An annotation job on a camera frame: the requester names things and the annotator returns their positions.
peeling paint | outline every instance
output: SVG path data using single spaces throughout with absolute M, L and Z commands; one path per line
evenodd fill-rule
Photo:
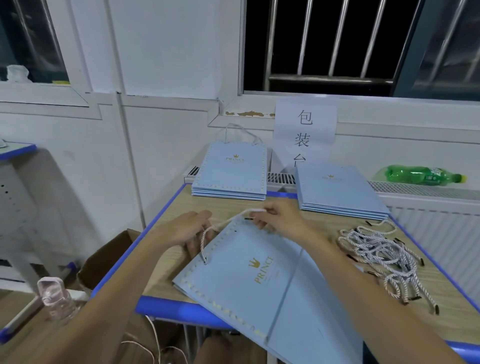
M 239 116 L 264 116 L 264 115 L 261 112 L 246 111 L 246 112 L 239 112 Z

metal window bars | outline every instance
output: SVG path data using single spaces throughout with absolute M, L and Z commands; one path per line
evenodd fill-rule
M 342 31 L 345 24 L 345 17 L 347 15 L 347 10 L 348 10 L 348 0 L 343 0 L 343 3 L 342 3 L 342 8 L 340 11 L 340 18 L 338 20 L 335 43 L 332 51 L 328 75 L 303 75 L 302 74 L 303 60 L 305 57 L 305 48 L 307 43 L 308 29 L 310 25 L 310 17 L 312 14 L 313 0 L 307 1 L 307 9 L 305 11 L 305 21 L 303 24 L 303 33 L 302 33 L 302 39 L 301 39 L 300 57 L 299 57 L 299 62 L 297 67 L 297 74 L 272 73 L 273 43 L 275 38 L 275 23 L 276 23 L 276 14 L 277 14 L 277 8 L 278 8 L 278 0 L 272 0 L 272 5 L 270 8 L 269 26 L 268 26 L 268 42 L 267 42 L 267 53 L 266 53 L 266 62 L 265 62 L 265 73 L 264 73 L 264 91 L 270 90 L 270 81 L 272 80 L 315 82 L 315 83 L 335 83 L 335 84 L 357 84 L 357 85 L 393 84 L 393 79 L 366 77 L 366 73 L 370 63 L 370 58 L 372 57 L 373 47 L 375 45 L 375 40 L 377 38 L 378 29 L 382 21 L 385 4 L 386 4 L 386 0 L 380 0 L 380 4 L 377 9 L 377 15 L 375 17 L 375 22 L 373 24 L 372 33 L 371 33 L 370 41 L 367 47 L 367 53 L 365 54 L 365 58 L 363 61 L 363 66 L 362 66 L 360 76 L 344 77 L 344 76 L 334 76 L 334 70 L 335 70 L 335 63 L 338 55 L 338 49 L 340 47 L 340 41 L 342 38 Z

window frame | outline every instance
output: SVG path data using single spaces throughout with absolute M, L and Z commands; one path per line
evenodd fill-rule
M 271 131 L 275 124 L 276 97 L 301 94 L 243 90 L 246 1 L 220 2 L 220 113 L 209 126 L 222 128 L 234 122 L 248 129 Z M 340 98 L 337 122 L 339 135 L 480 144 L 480 123 L 476 116 L 480 113 L 480 102 L 309 95 Z M 239 113 L 248 111 L 256 111 L 264 116 L 239 116 Z
M 70 0 L 47 0 L 47 6 L 70 85 L 0 81 L 0 112 L 100 119 Z

plastic bottle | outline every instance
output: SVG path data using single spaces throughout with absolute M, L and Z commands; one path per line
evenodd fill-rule
M 67 323 L 79 311 L 79 307 L 57 277 L 43 277 L 37 282 L 38 292 L 52 320 Z
M 448 183 L 465 183 L 467 176 L 450 173 L 442 168 L 408 167 L 399 164 L 388 166 L 385 177 L 389 182 L 445 186 Z

white rope handle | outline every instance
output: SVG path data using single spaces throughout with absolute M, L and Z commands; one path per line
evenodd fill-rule
M 420 293 L 423 293 L 438 315 L 440 310 L 437 302 L 417 276 L 417 262 L 425 265 L 423 258 L 408 249 L 401 240 L 397 238 L 390 240 L 385 237 L 397 230 L 392 222 L 388 220 L 383 220 L 378 224 L 366 222 L 371 226 L 388 224 L 392 229 L 381 232 L 365 226 L 358 226 L 350 231 L 341 230 L 342 236 L 338 238 L 338 243 L 355 254 L 358 257 L 355 260 L 372 267 L 373 272 L 369 271 L 368 273 L 383 279 L 383 286 L 392 297 L 401 299 L 404 304 L 408 304 L 411 300 L 421 298 Z
M 244 128 L 243 126 L 241 126 L 241 125 L 238 125 L 238 124 L 235 124 L 235 123 L 230 122 L 230 123 L 228 123 L 228 125 L 225 127 L 225 139 L 224 139 L 224 141 L 223 141 L 225 144 L 228 143 L 228 142 L 227 142 L 227 132 L 228 132 L 228 127 L 229 127 L 229 126 L 234 126 L 234 127 L 238 128 L 238 129 L 242 129 L 242 131 L 244 131 L 244 132 L 247 133 L 248 135 L 253 136 L 253 137 L 254 137 L 253 142 L 252 142 L 252 145 L 253 145 L 253 146 L 254 146 L 255 144 L 258 144 L 258 143 L 263 143 L 263 140 L 262 140 L 259 136 L 256 136 L 254 133 L 249 132 L 247 129 L 245 129 L 245 128 Z
M 234 217 L 232 218 L 229 218 L 228 220 L 225 220 L 225 221 L 222 221 L 222 222 L 219 222 L 218 224 L 215 224 L 215 225 L 212 225 L 212 226 L 209 226 L 208 228 L 206 228 L 203 233 L 202 233 L 202 238 L 200 240 L 200 256 L 202 257 L 202 260 L 204 261 L 204 264 L 206 265 L 207 264 L 207 258 L 205 257 L 204 255 L 204 246 L 205 246 L 205 236 L 207 235 L 207 233 L 210 231 L 210 230 L 213 230 L 213 231 L 216 231 L 218 232 L 218 227 L 222 226 L 222 225 L 225 225 L 225 224 L 228 224 L 229 222 L 231 222 L 234 218 L 236 218 L 237 216 L 243 216 L 244 214 L 246 213 L 250 213 L 250 212 L 266 212 L 266 210 L 264 208 L 248 208 L 246 210 L 243 210 L 242 212 L 240 212 L 239 214 L 236 214 Z

